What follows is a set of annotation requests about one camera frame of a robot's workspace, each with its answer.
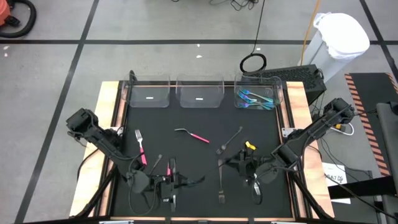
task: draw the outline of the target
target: white cable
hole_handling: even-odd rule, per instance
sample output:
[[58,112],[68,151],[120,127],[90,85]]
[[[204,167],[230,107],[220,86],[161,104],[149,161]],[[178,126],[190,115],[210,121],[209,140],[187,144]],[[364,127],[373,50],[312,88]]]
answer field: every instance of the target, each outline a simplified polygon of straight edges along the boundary
[[354,134],[354,127],[353,127],[353,125],[351,123],[348,123],[348,124],[351,126],[351,129],[353,130],[351,133],[345,133],[345,132],[340,131],[340,130],[338,130],[336,128],[330,128],[330,129],[332,129],[334,131],[337,131],[338,133],[345,134],[347,136],[352,136]]

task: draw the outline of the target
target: pink handle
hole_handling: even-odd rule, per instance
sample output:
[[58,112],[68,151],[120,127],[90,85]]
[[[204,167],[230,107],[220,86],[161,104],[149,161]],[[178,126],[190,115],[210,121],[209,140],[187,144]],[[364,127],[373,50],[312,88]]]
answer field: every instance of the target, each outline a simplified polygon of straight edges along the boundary
[[196,134],[191,134],[194,138],[197,138],[197,139],[199,139],[199,140],[202,140],[202,141],[204,141],[205,143],[210,143],[209,142],[209,140],[206,140],[206,139],[204,139],[204,138],[202,138],[202,137],[200,137],[200,136],[197,136]]
[[172,172],[170,170],[170,165],[167,164],[167,176],[170,176],[170,175],[172,175]]
[[[139,148],[139,151],[140,151],[141,153],[144,153],[144,148],[143,148],[143,147],[140,147],[140,148]],[[141,160],[142,160],[142,163],[146,166],[146,165],[147,165],[147,159],[145,158],[145,154],[143,154],[143,155],[141,156]]]

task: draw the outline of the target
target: white trash bin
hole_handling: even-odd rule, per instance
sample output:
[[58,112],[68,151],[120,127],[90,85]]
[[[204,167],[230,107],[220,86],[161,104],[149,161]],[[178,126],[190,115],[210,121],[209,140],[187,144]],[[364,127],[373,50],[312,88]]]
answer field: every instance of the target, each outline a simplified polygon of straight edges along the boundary
[[347,14],[317,14],[313,26],[318,30],[305,50],[303,65],[322,69],[325,83],[370,46],[365,30]]

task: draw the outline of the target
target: paper sheet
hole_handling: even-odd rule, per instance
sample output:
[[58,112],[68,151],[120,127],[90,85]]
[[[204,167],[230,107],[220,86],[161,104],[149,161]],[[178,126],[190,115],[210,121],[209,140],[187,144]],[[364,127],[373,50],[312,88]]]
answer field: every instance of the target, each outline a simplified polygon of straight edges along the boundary
[[[330,164],[326,162],[322,162],[322,165],[323,170],[328,177],[330,177],[334,181],[339,182],[340,184],[347,184],[347,176],[345,173],[345,167],[343,165]],[[328,187],[337,185],[327,178],[326,182],[328,184]],[[351,200],[349,198],[333,199],[332,202],[351,204]]]

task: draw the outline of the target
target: plastic container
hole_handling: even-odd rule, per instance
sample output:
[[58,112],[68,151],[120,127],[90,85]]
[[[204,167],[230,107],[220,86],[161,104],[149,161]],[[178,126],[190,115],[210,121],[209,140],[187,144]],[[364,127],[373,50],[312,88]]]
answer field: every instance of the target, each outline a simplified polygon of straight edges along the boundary
[[124,82],[122,99],[134,108],[165,108],[170,104],[169,75],[135,75]]
[[324,82],[370,46],[364,29],[347,14],[317,14],[313,26],[318,30],[305,50],[303,65],[322,69]]
[[236,75],[234,104],[237,108],[273,110],[283,101],[282,80]]
[[217,108],[224,98],[223,77],[179,75],[175,95],[183,108]]

